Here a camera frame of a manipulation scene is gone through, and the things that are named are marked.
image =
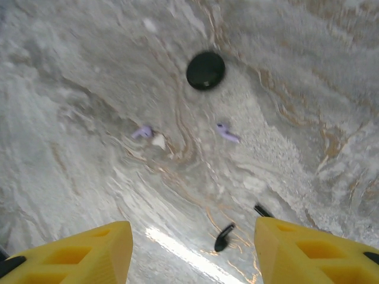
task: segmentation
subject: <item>lavender earbud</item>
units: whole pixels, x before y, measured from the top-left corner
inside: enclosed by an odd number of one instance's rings
[[[223,138],[228,139],[234,143],[239,143],[239,137],[229,133],[229,127],[226,124],[217,123],[217,131]]]
[[[140,136],[142,136],[143,138],[153,137],[152,128],[150,126],[144,125],[131,135],[133,139],[137,139]]]

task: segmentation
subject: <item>black rubber disc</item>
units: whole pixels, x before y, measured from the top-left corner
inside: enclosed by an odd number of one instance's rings
[[[187,81],[199,91],[216,87],[224,78],[224,74],[224,60],[212,51],[205,51],[196,55],[187,67]]]

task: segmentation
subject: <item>marble surface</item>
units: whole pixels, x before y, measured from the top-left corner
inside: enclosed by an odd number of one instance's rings
[[[128,283],[262,283],[256,202],[379,247],[379,1],[0,4],[9,253],[129,220]],[[199,93],[185,69],[204,49],[227,74]],[[156,137],[131,139],[142,124]]]

